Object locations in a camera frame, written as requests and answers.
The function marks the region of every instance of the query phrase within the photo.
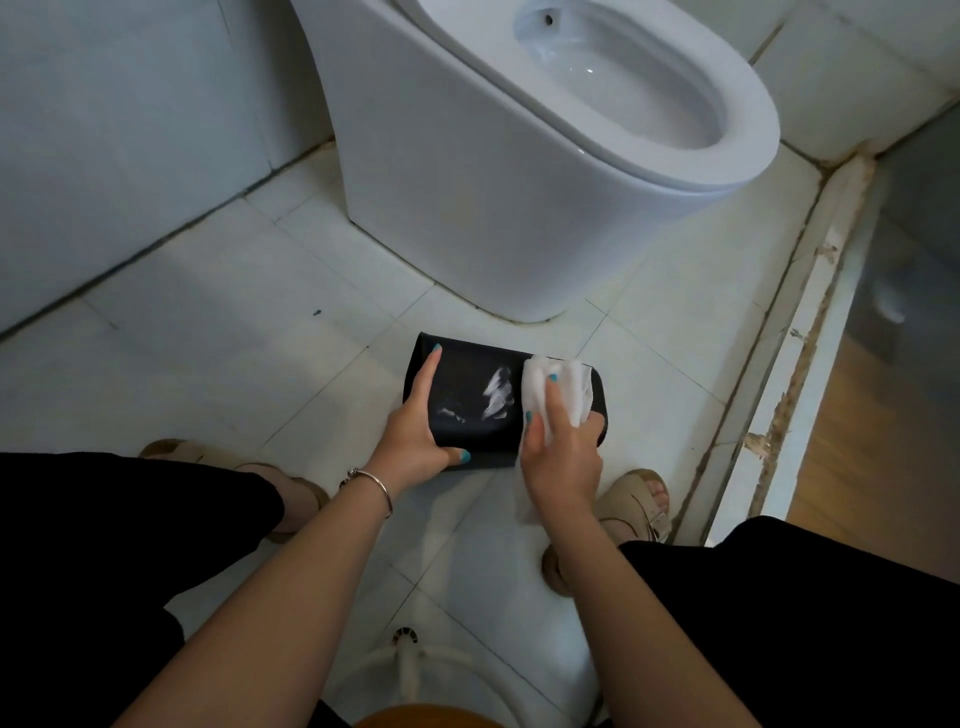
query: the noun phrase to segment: toilet bowl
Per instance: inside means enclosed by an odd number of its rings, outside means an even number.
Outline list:
[[[780,126],[750,65],[669,0],[293,0],[348,214],[520,322],[755,178]]]

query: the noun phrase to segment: hand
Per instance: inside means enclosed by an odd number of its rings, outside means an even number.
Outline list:
[[[590,412],[582,425],[571,425],[560,386],[550,379],[546,381],[546,414],[553,442],[544,443],[543,417],[538,412],[527,425],[520,453],[523,480],[544,523],[563,514],[592,510],[603,470],[597,440],[604,423],[603,415]]]
[[[470,453],[464,449],[438,448],[427,422],[430,386],[443,353],[438,344],[426,357],[410,397],[390,413],[380,442],[367,465],[360,469],[380,478],[393,497],[429,480],[447,466],[461,465],[470,459]]]

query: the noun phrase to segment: toilet base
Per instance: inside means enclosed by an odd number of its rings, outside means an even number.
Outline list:
[[[660,187],[592,157],[386,0],[294,5],[324,84],[350,219],[493,314],[556,316],[660,225],[730,192]]]

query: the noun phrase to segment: leg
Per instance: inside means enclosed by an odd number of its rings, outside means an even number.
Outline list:
[[[21,551],[12,623],[29,636],[13,650],[21,693],[55,690],[39,709],[70,722],[110,725],[183,645],[163,605],[285,517],[253,473],[105,453],[0,454],[0,465],[20,484],[6,496]]]
[[[56,553],[45,578],[136,609],[219,573],[283,518],[276,488],[253,473],[94,452],[0,457],[32,484],[11,494],[12,512],[33,514],[14,530]]]
[[[714,549],[620,550],[764,725],[948,709],[956,585],[769,518]]]

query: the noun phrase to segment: black bag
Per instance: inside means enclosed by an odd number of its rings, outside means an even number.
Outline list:
[[[427,414],[430,431],[441,448],[464,448],[470,453],[469,469],[512,468],[523,434],[523,405],[520,401],[520,381],[523,362],[533,355],[509,349],[472,344],[469,341],[446,339],[421,333],[410,357],[407,377],[403,382],[403,400],[410,397],[414,376],[423,361],[440,344],[444,356],[433,377]],[[484,390],[494,376],[509,381],[513,400],[494,417],[483,417],[490,401]],[[607,418],[603,380],[592,370],[593,409]],[[609,423],[604,423],[597,445],[607,436]]]

